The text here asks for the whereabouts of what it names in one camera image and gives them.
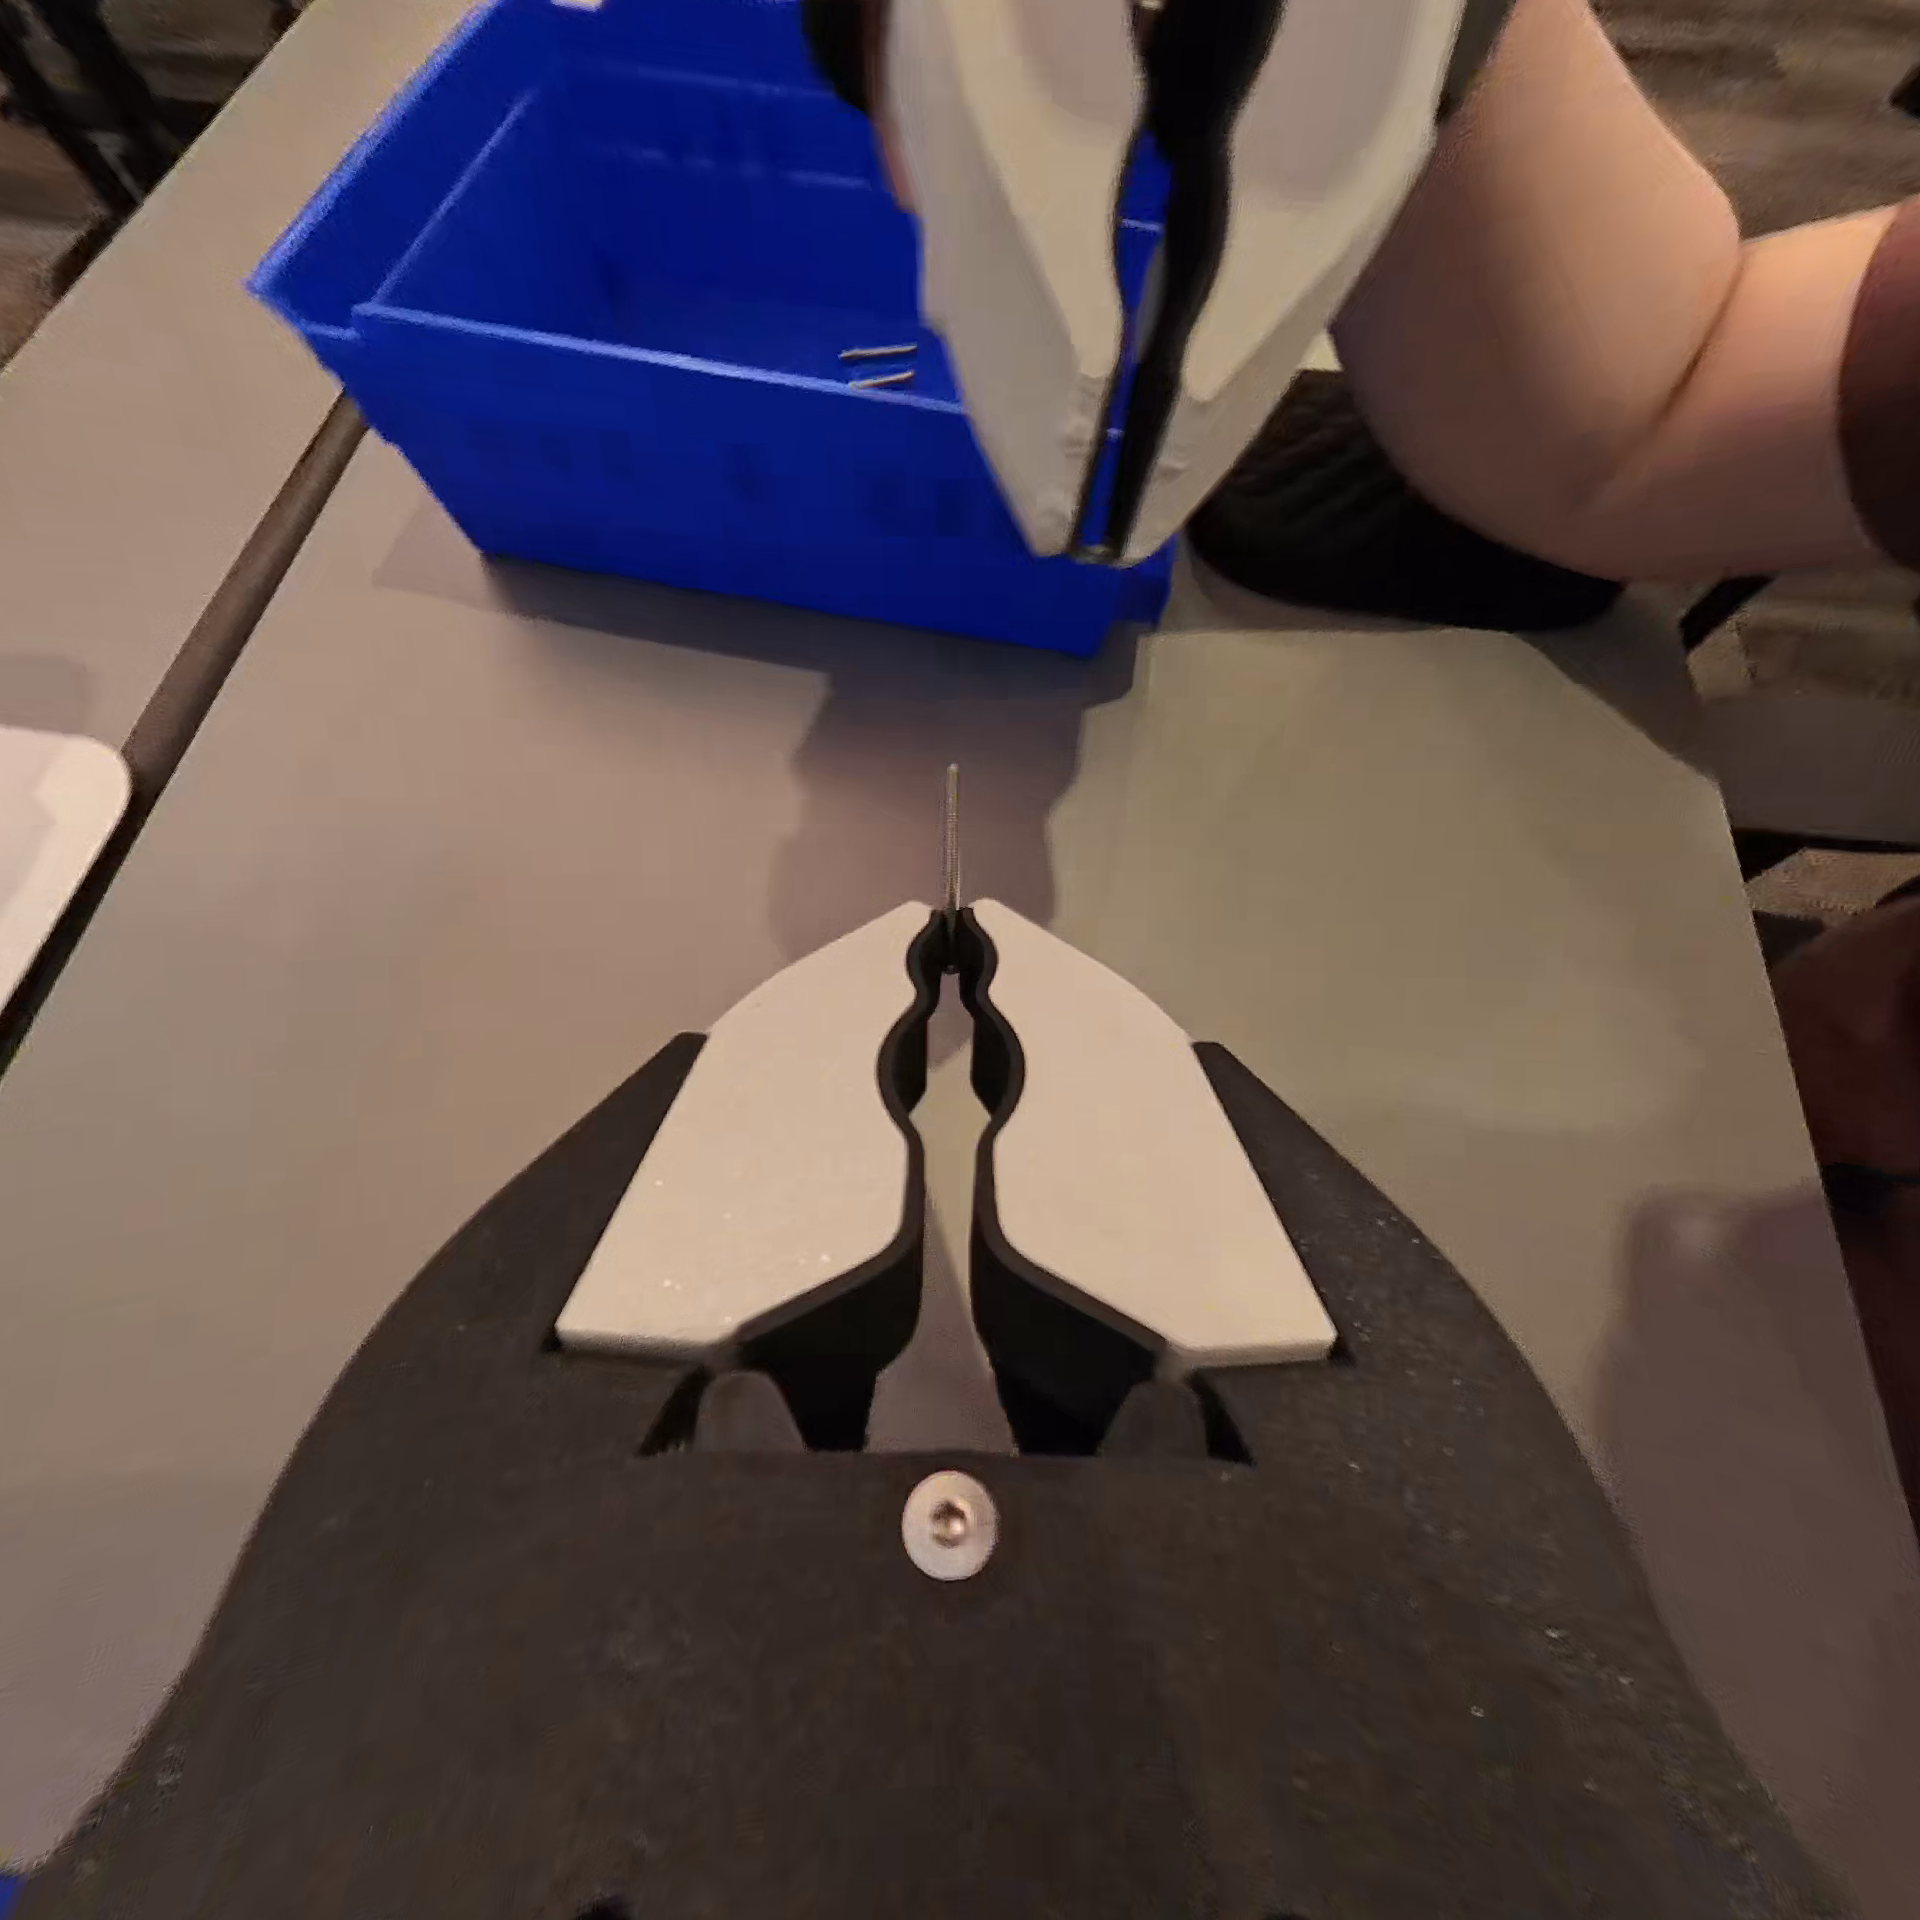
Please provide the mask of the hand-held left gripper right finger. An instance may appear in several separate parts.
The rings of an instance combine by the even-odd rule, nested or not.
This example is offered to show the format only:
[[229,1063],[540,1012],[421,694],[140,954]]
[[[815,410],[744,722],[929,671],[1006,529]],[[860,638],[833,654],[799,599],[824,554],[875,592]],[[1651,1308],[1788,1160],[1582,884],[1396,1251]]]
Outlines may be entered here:
[[968,1308],[1021,1455],[1094,1455],[1142,1385],[1333,1361],[1336,1327],[1201,1050],[981,902],[956,923],[983,1112]]

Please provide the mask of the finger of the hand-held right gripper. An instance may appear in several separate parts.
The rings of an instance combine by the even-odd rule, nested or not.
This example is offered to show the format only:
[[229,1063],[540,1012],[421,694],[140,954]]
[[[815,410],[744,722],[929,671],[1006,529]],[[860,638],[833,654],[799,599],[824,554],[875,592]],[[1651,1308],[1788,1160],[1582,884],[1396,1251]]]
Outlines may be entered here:
[[1278,408],[1428,160],[1467,11],[1160,10],[1142,47],[1142,132],[1167,202],[1119,418],[1110,561],[1160,548]]
[[918,227],[918,308],[1027,547],[1087,531],[1128,321],[1119,188],[1145,127],[1158,6],[900,3],[880,145]]

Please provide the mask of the plain blue bin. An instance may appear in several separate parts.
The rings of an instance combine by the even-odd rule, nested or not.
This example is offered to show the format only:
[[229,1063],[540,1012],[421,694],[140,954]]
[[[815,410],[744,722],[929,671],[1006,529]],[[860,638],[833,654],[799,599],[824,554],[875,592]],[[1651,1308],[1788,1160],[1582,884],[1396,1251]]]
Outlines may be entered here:
[[918,283],[799,6],[717,3],[478,7],[251,280],[491,559],[1064,657],[1153,627],[1173,544],[1027,548]]

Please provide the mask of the person's right forearm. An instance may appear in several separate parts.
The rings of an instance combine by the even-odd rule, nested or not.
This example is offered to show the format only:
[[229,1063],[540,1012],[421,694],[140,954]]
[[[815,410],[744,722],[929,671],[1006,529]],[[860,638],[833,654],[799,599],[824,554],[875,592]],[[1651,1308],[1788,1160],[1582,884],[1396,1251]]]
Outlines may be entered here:
[[1590,7],[1511,10],[1333,338],[1438,510],[1615,584],[1894,566],[1840,360],[1896,206],[1742,240]]

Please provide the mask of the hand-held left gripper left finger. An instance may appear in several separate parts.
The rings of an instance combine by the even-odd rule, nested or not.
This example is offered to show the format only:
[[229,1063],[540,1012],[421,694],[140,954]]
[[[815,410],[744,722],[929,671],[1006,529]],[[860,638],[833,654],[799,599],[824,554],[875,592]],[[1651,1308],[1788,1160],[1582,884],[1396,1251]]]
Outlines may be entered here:
[[566,1296],[565,1354],[760,1374],[812,1449],[863,1449],[921,1320],[926,906],[720,1016]]

